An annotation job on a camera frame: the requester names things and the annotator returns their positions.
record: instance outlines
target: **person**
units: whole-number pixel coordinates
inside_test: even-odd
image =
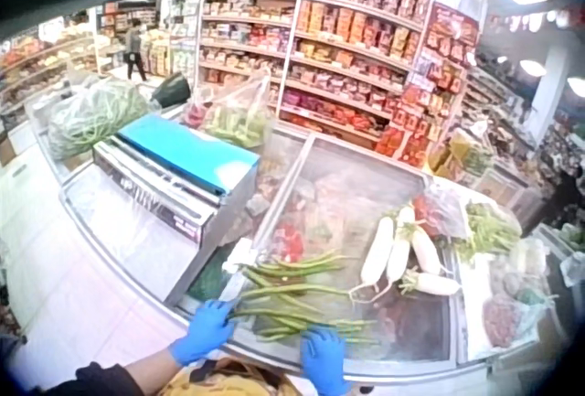
[[[128,63],[128,80],[132,78],[132,70],[134,64],[138,67],[138,72],[143,81],[146,81],[146,75],[144,74],[143,58],[140,55],[140,26],[142,22],[140,19],[134,18],[132,20],[132,26],[126,32],[126,62]]]
[[[76,372],[76,379],[63,382],[45,392],[46,396],[84,394],[144,396],[156,394],[183,367],[204,358],[228,342],[234,323],[228,322],[233,302],[209,300],[193,315],[186,335],[153,355],[126,367],[103,369],[92,362]],[[345,343],[334,331],[312,327],[302,333],[303,375],[313,383],[320,396],[341,396],[349,392],[343,378]]]

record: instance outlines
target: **daikon radish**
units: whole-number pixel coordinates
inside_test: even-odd
[[[414,209],[411,206],[403,207],[397,217],[397,229],[396,236],[394,237],[394,245],[388,257],[388,263],[386,264],[386,278],[388,280],[388,286],[384,290],[376,295],[367,302],[359,303],[372,303],[379,299],[382,295],[387,293],[394,282],[402,277],[402,274],[406,271],[406,265],[409,262],[410,254],[410,237],[412,235],[412,226],[414,223]]]
[[[378,223],[378,229],[372,245],[369,247],[366,261],[362,266],[360,274],[361,284],[349,290],[349,296],[361,288],[373,286],[378,292],[378,280],[384,273],[384,267],[392,251],[394,242],[394,221],[392,218],[384,217]]]
[[[412,249],[417,255],[420,268],[429,274],[439,275],[442,265],[437,253],[437,247],[425,230],[417,227],[412,233]]]
[[[407,270],[399,288],[403,294],[416,289],[433,295],[453,295],[460,290],[461,285],[447,277]]]

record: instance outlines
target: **black sleeve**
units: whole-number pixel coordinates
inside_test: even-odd
[[[144,396],[130,373],[119,364],[109,369],[102,369],[100,364],[92,362],[88,367],[77,370],[76,380],[63,382],[57,387],[45,391],[47,396]]]

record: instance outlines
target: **blue lid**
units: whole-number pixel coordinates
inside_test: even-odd
[[[230,193],[260,159],[156,114],[127,124],[117,135],[159,165],[216,195]]]

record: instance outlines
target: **white floor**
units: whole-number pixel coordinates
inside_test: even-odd
[[[183,331],[123,284],[83,240],[58,200],[59,188],[35,145],[0,169],[0,237],[8,287],[28,343],[10,367],[25,388],[74,378],[90,361],[127,364],[164,348]],[[303,385],[303,394],[312,394]],[[485,372],[370,394],[513,394]]]

